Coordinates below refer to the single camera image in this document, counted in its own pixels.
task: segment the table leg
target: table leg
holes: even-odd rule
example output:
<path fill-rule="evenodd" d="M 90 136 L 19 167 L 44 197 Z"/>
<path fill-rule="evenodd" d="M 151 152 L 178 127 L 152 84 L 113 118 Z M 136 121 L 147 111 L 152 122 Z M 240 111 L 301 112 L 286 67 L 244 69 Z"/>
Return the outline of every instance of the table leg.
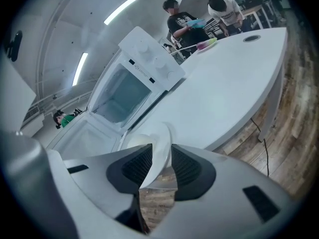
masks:
<path fill-rule="evenodd" d="M 254 11 L 253 15 L 255 16 L 260 29 L 264 29 L 263 25 L 261 24 L 260 18 L 258 17 L 258 15 L 257 15 L 257 13 L 255 11 Z"/>
<path fill-rule="evenodd" d="M 268 19 L 268 16 L 267 16 L 267 14 L 266 14 L 264 8 L 261 7 L 261 10 L 263 11 L 263 14 L 265 15 L 265 18 L 266 18 L 266 21 L 267 21 L 267 23 L 268 23 L 269 28 L 271 28 L 270 21 L 269 21 L 269 19 Z"/>
<path fill-rule="evenodd" d="M 270 4 L 267 2 L 266 5 L 268 6 L 271 15 L 274 16 L 274 12 L 273 12 L 273 9 L 271 8 Z"/>
<path fill-rule="evenodd" d="M 277 79 L 275 80 L 275 83 L 273 87 L 271 88 L 269 96 L 268 96 L 268 101 L 267 101 L 268 109 L 267 109 L 266 119 L 263 123 L 261 132 L 258 136 L 258 140 L 260 141 L 264 140 L 268 130 L 270 129 L 270 127 L 272 126 L 276 118 L 281 95 L 283 92 L 284 73 L 285 73 L 285 68 L 284 68 L 284 65 L 282 64 L 281 69 L 278 73 Z"/>

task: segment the cable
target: cable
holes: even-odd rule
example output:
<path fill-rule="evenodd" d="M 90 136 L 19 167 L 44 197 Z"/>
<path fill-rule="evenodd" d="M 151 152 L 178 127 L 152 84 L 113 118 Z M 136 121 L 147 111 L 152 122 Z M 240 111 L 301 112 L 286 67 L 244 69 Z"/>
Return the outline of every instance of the cable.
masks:
<path fill-rule="evenodd" d="M 251 118 L 250 120 L 253 122 L 253 124 L 256 125 L 256 127 L 257 127 L 258 130 L 259 130 L 259 132 L 261 132 L 260 128 L 259 128 L 258 125 L 253 121 L 253 119 Z M 267 149 L 267 145 L 266 145 L 266 140 L 265 140 L 265 139 L 264 139 L 264 145 L 265 145 L 266 154 L 267 154 L 267 177 L 269 177 L 269 165 L 268 165 L 268 159 L 269 159 L 269 157 L 268 157 L 268 149 Z"/>

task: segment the ceiling light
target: ceiling light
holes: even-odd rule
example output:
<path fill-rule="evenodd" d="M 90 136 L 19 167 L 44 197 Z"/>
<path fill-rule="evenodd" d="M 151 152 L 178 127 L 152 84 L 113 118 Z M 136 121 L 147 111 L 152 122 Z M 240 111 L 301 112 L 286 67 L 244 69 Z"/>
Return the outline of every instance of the ceiling light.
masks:
<path fill-rule="evenodd" d="M 85 59 L 88 56 L 88 53 L 83 53 L 81 60 L 79 62 L 78 68 L 76 69 L 75 75 L 74 75 L 74 80 L 72 86 L 75 86 L 78 83 L 78 79 L 82 70 L 82 67 L 84 65 Z"/>
<path fill-rule="evenodd" d="M 127 0 L 124 4 L 120 5 L 108 18 L 104 21 L 106 25 L 110 24 L 110 22 L 126 7 L 128 7 L 131 3 L 133 3 L 136 0 Z"/>

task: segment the person in green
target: person in green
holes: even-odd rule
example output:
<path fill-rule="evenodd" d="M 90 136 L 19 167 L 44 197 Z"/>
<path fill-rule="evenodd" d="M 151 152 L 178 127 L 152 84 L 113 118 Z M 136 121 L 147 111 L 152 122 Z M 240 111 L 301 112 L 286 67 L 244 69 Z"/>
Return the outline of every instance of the person in green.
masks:
<path fill-rule="evenodd" d="M 53 120 L 57 124 L 56 128 L 59 129 L 60 126 L 65 127 L 68 125 L 75 116 L 73 114 L 65 114 L 62 111 L 58 110 L 54 115 L 53 115 Z"/>

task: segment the pink object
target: pink object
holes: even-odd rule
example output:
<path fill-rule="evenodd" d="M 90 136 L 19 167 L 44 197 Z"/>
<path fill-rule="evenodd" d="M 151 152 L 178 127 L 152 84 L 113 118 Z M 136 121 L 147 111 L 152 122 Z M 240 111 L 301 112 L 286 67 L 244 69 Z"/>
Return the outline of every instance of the pink object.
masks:
<path fill-rule="evenodd" d="M 206 47 L 208 47 L 209 45 L 213 44 L 215 41 L 217 41 L 217 38 L 211 38 L 207 41 L 204 41 L 204 42 L 199 42 L 197 45 L 196 45 L 196 48 L 198 50 L 202 50 Z"/>

